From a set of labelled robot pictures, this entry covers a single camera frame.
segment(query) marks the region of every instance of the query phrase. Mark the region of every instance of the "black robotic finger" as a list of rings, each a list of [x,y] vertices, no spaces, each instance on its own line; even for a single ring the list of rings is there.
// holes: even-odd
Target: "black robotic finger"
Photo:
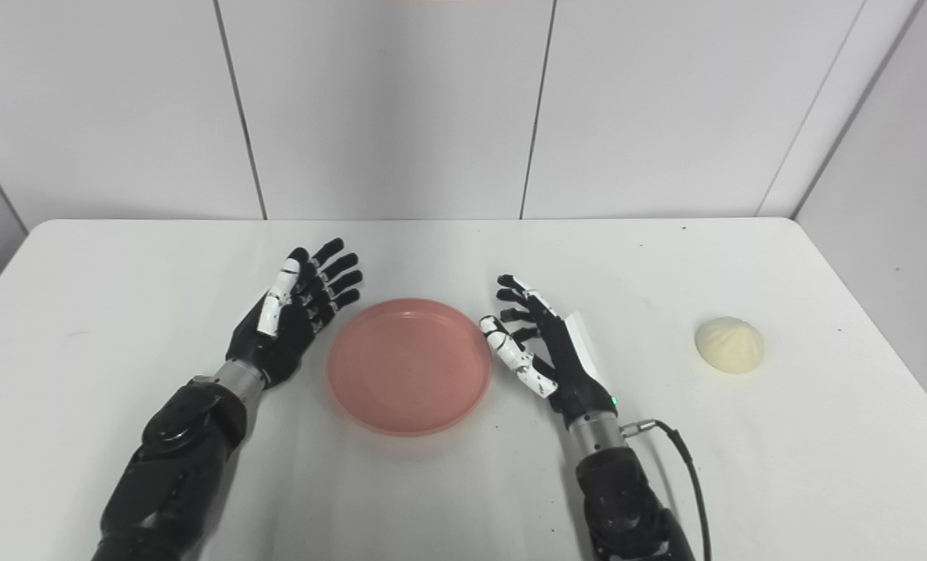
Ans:
[[[315,333],[324,330],[324,328],[332,322],[332,319],[334,319],[336,313],[339,312],[340,309],[346,308],[347,305],[356,302],[358,299],[360,299],[360,291],[356,290],[356,288],[338,295],[338,297],[329,302],[328,305],[322,306],[322,308],[318,310],[317,316],[311,318],[312,330],[314,330]]]
[[[345,291],[346,288],[353,287],[354,284],[361,283],[363,281],[363,273],[360,270],[354,270],[352,273],[343,274],[342,277],[337,278],[334,283],[325,285],[325,281],[321,277],[315,277],[310,284],[304,288],[304,291],[300,294],[301,305],[307,305],[312,298],[316,298],[318,292],[324,292],[328,294],[329,298],[335,298],[336,295],[341,294],[342,291]]]
[[[529,313],[527,312],[527,310],[524,310],[524,309],[515,309],[515,308],[503,309],[502,313],[500,313],[500,316],[502,317],[502,321],[504,323],[510,323],[510,322],[533,323],[535,322],[534,317],[532,317],[532,313]]]
[[[352,288],[355,284],[360,284],[362,281],[363,271],[354,270],[352,273],[343,274],[342,277],[333,280],[332,284],[325,287],[325,292],[328,292],[329,298],[335,298],[337,295],[341,295],[342,292],[346,291],[346,288]]]
[[[297,277],[297,283],[294,285],[294,292],[304,291],[308,287],[308,284],[318,276],[319,271],[322,269],[322,266],[325,265],[327,260],[332,259],[338,252],[341,252],[345,248],[345,244],[342,241],[342,238],[335,238],[331,242],[322,245],[321,249],[318,249],[315,252],[314,256],[311,258],[304,259],[301,262],[301,273]]]
[[[339,255],[339,252],[343,251],[345,246],[346,244],[342,241],[342,238],[332,239],[331,242],[327,242],[327,244],[322,245],[322,248],[315,252],[315,255],[311,258],[311,265],[317,267],[317,269],[321,269],[327,260],[334,258],[336,255]]]
[[[331,281],[333,278],[339,277],[339,274],[342,274],[344,270],[353,269],[357,263],[360,263],[360,258],[356,253],[346,253],[345,256],[336,259],[335,263],[332,263],[332,265],[326,266],[325,269],[319,273],[319,277],[324,281]]]
[[[498,281],[504,288],[511,288],[511,290],[518,292],[518,294],[523,294],[523,292],[527,291],[527,287],[524,287],[523,284],[516,280],[516,277],[511,276],[511,274],[500,274]]]
[[[300,263],[302,266],[304,263],[308,262],[309,258],[307,249],[304,248],[294,248],[293,252],[290,252],[290,255],[287,256],[287,259],[296,260],[297,263]]]
[[[520,305],[525,305],[525,298],[517,295],[516,291],[511,290],[511,288],[500,288],[499,291],[495,293],[495,297],[502,302],[515,302],[520,303]]]
[[[514,330],[510,334],[513,335],[513,339],[521,345],[524,344],[525,341],[531,340],[531,338],[539,337],[539,330],[536,327],[523,327],[521,330]]]

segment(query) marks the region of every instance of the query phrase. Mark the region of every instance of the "fingertip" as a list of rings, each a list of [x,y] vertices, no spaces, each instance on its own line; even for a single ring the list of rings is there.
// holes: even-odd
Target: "fingertip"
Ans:
[[[307,249],[304,248],[294,248],[293,252],[290,252],[290,255],[287,256],[287,259],[296,260],[297,263],[307,263],[308,259],[311,259]]]

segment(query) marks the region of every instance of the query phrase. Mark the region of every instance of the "black arm joint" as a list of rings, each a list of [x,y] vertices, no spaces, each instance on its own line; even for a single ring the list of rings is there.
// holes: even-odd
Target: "black arm joint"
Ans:
[[[196,545],[245,437],[245,406],[214,383],[180,387],[155,413],[104,508],[94,561],[179,559]]]
[[[678,521],[650,488],[630,448],[606,448],[575,470],[592,547],[600,559],[694,561]]]

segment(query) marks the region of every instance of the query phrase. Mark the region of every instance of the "robotic hand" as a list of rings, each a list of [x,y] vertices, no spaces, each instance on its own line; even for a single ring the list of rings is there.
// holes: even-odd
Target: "robotic hand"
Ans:
[[[360,292],[356,253],[335,238],[314,256],[294,249],[270,290],[235,327],[225,365],[197,376],[155,413],[100,520],[93,561],[179,561],[199,542],[228,458],[251,429],[264,390]]]
[[[624,436],[616,399],[596,380],[577,319],[561,319],[538,291],[510,274],[499,277],[499,284],[500,301],[520,308],[503,310],[500,320],[484,317],[481,331],[509,369],[563,417],[579,454],[575,475],[584,493],[584,515],[596,556],[604,561],[694,561],[681,526],[660,504],[640,461],[626,444],[625,436],[632,434]],[[510,322],[535,327],[510,333],[503,326]],[[524,342],[532,337],[546,344],[553,366],[525,347]],[[633,434],[653,426],[670,430],[658,423],[651,420],[627,425],[627,429]],[[676,438],[678,446],[680,437],[674,431],[672,439]],[[679,450],[684,450],[684,443]]]

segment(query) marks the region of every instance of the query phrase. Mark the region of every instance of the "white tile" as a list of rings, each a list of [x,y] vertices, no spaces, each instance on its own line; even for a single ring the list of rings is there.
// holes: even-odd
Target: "white tile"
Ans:
[[[259,217],[210,2],[0,0],[0,182],[52,217]]]
[[[270,217],[518,217],[549,0],[222,0]]]
[[[525,217],[751,216],[860,0],[559,0]]]

